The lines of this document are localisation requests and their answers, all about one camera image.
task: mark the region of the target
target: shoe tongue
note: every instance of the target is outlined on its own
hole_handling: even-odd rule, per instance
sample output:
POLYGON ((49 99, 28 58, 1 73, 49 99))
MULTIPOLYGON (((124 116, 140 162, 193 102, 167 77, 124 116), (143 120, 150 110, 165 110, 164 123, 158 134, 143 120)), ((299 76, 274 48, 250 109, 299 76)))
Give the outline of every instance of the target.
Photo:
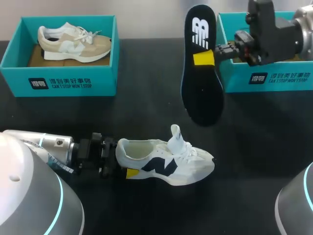
POLYGON ((171 151, 172 154, 180 154, 186 151, 185 149, 185 141, 181 136, 180 128, 178 125, 172 125, 171 131, 173 137, 167 143, 168 149, 171 151))

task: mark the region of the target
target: robotic arm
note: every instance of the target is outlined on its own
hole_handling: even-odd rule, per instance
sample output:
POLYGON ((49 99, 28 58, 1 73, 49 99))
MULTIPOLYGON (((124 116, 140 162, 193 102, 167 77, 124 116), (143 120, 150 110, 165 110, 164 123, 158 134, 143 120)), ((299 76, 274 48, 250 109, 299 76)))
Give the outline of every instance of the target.
POLYGON ((275 18, 271 0, 249 0, 246 23, 250 33, 239 30, 235 46, 215 49, 219 60, 239 57, 250 66, 291 59, 313 60, 313 5, 299 8, 291 21, 275 18))

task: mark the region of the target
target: beige sneaker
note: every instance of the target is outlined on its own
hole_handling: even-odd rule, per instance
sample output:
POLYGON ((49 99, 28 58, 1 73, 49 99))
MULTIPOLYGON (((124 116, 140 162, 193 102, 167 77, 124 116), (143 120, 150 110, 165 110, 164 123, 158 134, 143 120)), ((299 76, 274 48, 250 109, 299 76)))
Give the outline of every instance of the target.
POLYGON ((38 42, 46 60, 74 59, 87 63, 101 59, 111 50, 110 38, 98 33, 87 32, 69 23, 55 29, 41 26, 38 42))

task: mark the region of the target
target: white wall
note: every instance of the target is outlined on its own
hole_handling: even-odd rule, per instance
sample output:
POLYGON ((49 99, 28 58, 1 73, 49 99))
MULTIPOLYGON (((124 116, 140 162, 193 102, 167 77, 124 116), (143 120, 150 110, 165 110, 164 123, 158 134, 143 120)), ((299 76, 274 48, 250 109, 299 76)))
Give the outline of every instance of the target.
MULTIPOLYGON (((21 16, 116 15, 120 38, 183 37, 185 15, 196 4, 218 12, 246 11, 248 0, 0 0, 0 40, 10 40, 21 16)), ((295 10, 310 0, 274 0, 295 10)))

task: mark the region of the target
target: cable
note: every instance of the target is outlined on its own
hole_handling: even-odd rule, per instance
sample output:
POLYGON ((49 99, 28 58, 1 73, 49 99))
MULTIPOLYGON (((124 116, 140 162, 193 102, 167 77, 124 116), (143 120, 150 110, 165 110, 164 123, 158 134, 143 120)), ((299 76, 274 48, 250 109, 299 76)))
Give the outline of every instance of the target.
MULTIPOLYGON (((21 140, 21 141, 23 141, 24 143, 28 143, 28 144, 30 144, 30 145, 36 147, 36 148, 44 149, 44 148, 41 147, 39 144, 34 143, 34 142, 32 142, 32 141, 28 141, 28 140, 21 140)), ((47 151, 47 153, 48 153, 49 158, 50 158, 54 163, 56 163, 59 167, 61 167, 63 170, 65 170, 65 171, 67 171, 67 172, 69 172, 69 173, 71 173, 71 174, 74 172, 73 169, 71 169, 71 168, 69 168, 68 166, 66 166, 66 165, 64 165, 63 163, 61 163, 59 160, 57 160, 55 157, 53 157, 48 151, 47 151)))

